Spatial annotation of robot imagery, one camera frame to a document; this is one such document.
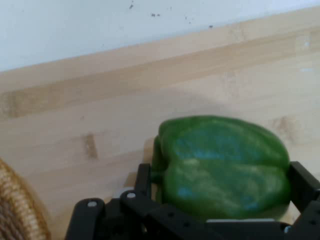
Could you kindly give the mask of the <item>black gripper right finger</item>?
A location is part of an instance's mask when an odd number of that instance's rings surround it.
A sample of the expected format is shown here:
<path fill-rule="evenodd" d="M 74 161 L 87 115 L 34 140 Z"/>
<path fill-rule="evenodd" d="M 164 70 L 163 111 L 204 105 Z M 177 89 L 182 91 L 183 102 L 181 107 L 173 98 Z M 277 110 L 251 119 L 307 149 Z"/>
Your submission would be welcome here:
<path fill-rule="evenodd" d="M 291 201 L 300 215 L 285 233 L 286 240 L 320 238 L 320 182 L 298 161 L 292 161 L 288 172 Z"/>

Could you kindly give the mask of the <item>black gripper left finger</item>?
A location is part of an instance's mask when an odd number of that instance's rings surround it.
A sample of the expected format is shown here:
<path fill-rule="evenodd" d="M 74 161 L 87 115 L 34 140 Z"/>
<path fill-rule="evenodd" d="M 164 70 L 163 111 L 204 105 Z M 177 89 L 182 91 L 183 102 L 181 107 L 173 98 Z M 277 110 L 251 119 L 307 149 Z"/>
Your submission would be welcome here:
<path fill-rule="evenodd" d="M 151 199 L 151 166 L 138 167 L 135 186 L 104 202 L 79 201 L 65 235 L 67 240 L 207 240 L 209 230 L 177 208 Z"/>

